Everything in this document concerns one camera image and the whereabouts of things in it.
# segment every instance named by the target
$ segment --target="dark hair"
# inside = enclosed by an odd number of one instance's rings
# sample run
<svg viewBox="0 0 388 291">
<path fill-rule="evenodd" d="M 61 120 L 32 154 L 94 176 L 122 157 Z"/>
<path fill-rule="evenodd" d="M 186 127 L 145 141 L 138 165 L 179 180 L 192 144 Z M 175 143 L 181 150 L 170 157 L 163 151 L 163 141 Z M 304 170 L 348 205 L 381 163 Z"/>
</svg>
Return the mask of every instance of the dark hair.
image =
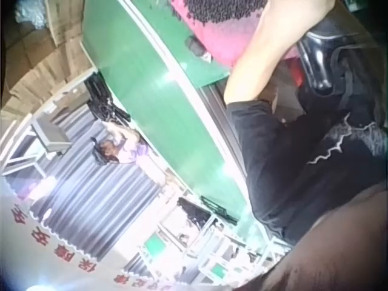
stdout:
<svg viewBox="0 0 388 291">
<path fill-rule="evenodd" d="M 115 156 L 107 156 L 105 155 L 104 149 L 101 147 L 101 142 L 98 143 L 96 138 L 90 138 L 93 142 L 93 150 L 92 155 L 96 160 L 96 163 L 100 166 L 104 166 L 110 162 L 119 163 L 119 159 Z"/>
</svg>

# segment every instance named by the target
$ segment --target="green panel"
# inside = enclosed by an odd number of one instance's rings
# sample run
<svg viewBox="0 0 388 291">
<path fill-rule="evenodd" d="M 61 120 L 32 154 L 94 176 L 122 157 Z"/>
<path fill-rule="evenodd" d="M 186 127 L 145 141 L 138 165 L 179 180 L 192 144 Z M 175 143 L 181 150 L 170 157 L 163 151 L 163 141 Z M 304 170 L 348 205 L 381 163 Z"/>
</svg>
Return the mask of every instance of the green panel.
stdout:
<svg viewBox="0 0 388 291">
<path fill-rule="evenodd" d="M 144 247 L 151 254 L 151 257 L 155 259 L 158 257 L 165 249 L 166 244 L 164 241 L 154 233 L 150 238 L 144 243 Z"/>
<path fill-rule="evenodd" d="M 218 263 L 214 265 L 214 267 L 211 269 L 211 272 L 221 279 L 224 279 L 226 275 L 226 269 Z"/>
<path fill-rule="evenodd" d="M 193 33 L 184 22 L 172 15 L 166 0 L 132 0 L 132 2 L 181 64 L 196 88 L 229 75 L 226 67 L 215 61 L 209 64 L 186 48 L 184 41 Z"/>
<path fill-rule="evenodd" d="M 236 218 L 246 202 L 198 115 L 117 1 L 86 0 L 83 44 L 142 131 L 197 194 Z"/>
</svg>

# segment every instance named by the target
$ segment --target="cardboard box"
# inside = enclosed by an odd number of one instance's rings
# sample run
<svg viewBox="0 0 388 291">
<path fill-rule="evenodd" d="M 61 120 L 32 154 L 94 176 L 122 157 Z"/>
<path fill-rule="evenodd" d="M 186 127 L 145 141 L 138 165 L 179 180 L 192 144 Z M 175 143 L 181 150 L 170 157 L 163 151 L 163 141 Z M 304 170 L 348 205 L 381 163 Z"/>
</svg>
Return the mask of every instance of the cardboard box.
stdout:
<svg viewBox="0 0 388 291">
<path fill-rule="evenodd" d="M 7 50 L 5 63 L 5 81 L 11 89 L 31 68 L 23 40 L 18 41 Z"/>
<path fill-rule="evenodd" d="M 81 34 L 84 0 L 45 0 L 47 22 L 56 46 Z"/>
<path fill-rule="evenodd" d="M 55 49 L 47 28 L 30 32 L 23 38 L 23 42 L 31 68 L 39 64 Z"/>
</svg>

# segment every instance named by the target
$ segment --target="red chinese text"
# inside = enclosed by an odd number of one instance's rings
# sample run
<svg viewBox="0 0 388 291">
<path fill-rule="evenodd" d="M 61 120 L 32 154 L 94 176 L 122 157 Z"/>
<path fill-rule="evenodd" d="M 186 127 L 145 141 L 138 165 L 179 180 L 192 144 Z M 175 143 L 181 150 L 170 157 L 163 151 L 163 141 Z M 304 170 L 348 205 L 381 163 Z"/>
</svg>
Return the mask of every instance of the red chinese text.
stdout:
<svg viewBox="0 0 388 291">
<path fill-rule="evenodd" d="M 49 238 L 50 236 L 44 232 L 37 226 L 37 230 L 33 230 L 31 233 L 31 236 L 36 240 L 37 243 L 42 244 L 43 246 L 46 246 L 49 244 Z"/>
<path fill-rule="evenodd" d="M 117 275 L 117 277 L 114 279 L 116 283 L 122 284 L 122 285 L 127 284 L 128 280 L 129 280 L 129 277 L 124 275 Z"/>
<path fill-rule="evenodd" d="M 20 209 L 20 206 L 15 204 L 14 208 L 11 209 L 11 212 L 16 223 L 25 224 L 25 219 L 27 218 L 27 215 L 24 214 L 24 212 Z"/>
<path fill-rule="evenodd" d="M 80 262 L 79 262 L 79 265 L 78 267 L 88 273 L 94 271 L 96 269 L 96 264 L 92 263 L 91 261 L 89 261 L 88 259 L 82 259 Z"/>
<path fill-rule="evenodd" d="M 54 250 L 54 253 L 55 255 L 59 256 L 67 262 L 70 262 L 74 257 L 74 253 L 70 253 L 70 251 L 66 249 L 65 246 L 62 246 L 60 244 L 58 244 L 58 247 Z"/>
</svg>

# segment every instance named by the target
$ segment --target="person in background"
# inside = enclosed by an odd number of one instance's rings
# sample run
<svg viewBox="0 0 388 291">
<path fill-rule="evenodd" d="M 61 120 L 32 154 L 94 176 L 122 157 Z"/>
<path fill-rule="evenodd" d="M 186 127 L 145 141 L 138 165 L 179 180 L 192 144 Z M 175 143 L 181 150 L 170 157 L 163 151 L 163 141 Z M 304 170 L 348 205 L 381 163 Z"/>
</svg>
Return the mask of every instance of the person in background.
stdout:
<svg viewBox="0 0 388 291">
<path fill-rule="evenodd" d="M 269 0 L 227 83 L 253 214 L 293 247 L 235 291 L 388 290 L 387 133 L 370 96 L 287 127 L 261 99 L 285 52 L 334 7 L 347 13 L 334 0 Z"/>
<path fill-rule="evenodd" d="M 159 157 L 134 130 L 113 122 L 103 122 L 111 137 L 98 143 L 101 154 L 109 162 L 136 163 L 154 182 L 164 186 L 173 179 L 157 164 Z"/>
</svg>

